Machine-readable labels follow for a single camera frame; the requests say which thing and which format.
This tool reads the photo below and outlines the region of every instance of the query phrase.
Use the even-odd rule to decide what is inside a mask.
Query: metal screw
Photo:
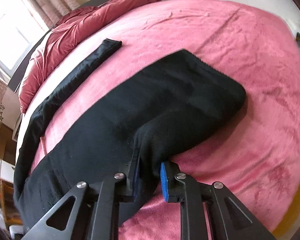
[[[215,188],[217,188],[217,189],[223,188],[223,184],[222,184],[221,182],[215,182],[215,183],[213,184],[213,186],[214,186]]]
[[[184,174],[184,173],[178,173],[176,177],[177,177],[177,179],[185,179],[186,176],[187,176],[187,175]]]
[[[122,172],[118,172],[114,175],[115,179],[123,179],[124,178],[124,174]]]
[[[87,186],[87,183],[84,181],[80,181],[77,184],[77,188],[85,188]]]

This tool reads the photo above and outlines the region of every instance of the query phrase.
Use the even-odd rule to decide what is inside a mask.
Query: black metal bracket
[[[23,240],[117,240],[119,203],[134,200],[139,156],[129,165],[128,174],[119,171],[91,185],[79,182]],[[213,240],[275,240],[221,182],[199,183],[172,162],[162,163],[161,179],[165,200],[180,203],[181,240],[208,240],[209,233]]]
[[[162,163],[161,178],[165,200],[180,203],[181,240],[208,240],[208,231],[214,240],[275,240],[221,182],[199,183],[172,162]]]
[[[134,200],[139,161],[135,153],[128,174],[118,171],[91,185],[78,182],[22,239],[117,240],[119,203]]]

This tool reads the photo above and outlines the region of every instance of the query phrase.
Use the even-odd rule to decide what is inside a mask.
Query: bed
[[[54,40],[56,34],[53,39],[47,35],[30,60],[20,90],[24,116],[17,154],[35,109],[104,39],[122,41],[122,48],[57,110],[41,136],[31,171],[110,90],[185,48],[239,82],[247,100],[222,129],[173,161],[200,182],[222,181],[274,230],[300,184],[300,55],[287,25],[260,9],[220,0],[111,0],[94,10],[67,16],[55,30],[65,34],[69,26],[86,27],[85,13],[90,13],[98,23],[96,28],[91,22],[92,33],[85,31],[67,46]],[[179,232],[179,206],[165,203],[158,187],[120,227],[120,239],[178,239]]]

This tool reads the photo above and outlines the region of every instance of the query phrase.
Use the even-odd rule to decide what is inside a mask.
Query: wooden furniture
[[[12,140],[12,130],[4,124],[0,127],[0,205],[7,227],[22,225],[20,215],[13,204],[13,175],[17,143]]]
[[[17,143],[12,140],[12,130],[0,127],[0,179],[13,183]]]
[[[13,204],[13,186],[0,180],[0,204],[4,222],[11,225],[22,225],[20,215]]]

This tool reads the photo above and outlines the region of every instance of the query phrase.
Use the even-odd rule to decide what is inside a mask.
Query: pink bedsheet
[[[121,40],[122,48],[57,111],[33,169],[109,90],[185,48],[241,83],[248,100],[224,128],[173,161],[200,182],[224,182],[273,230],[300,183],[300,56],[286,24],[265,11],[219,0],[170,0],[134,9],[83,41],[49,76],[23,118],[18,148],[36,107],[105,38]],[[165,203],[160,188],[120,228],[120,239],[179,237],[179,204]]]

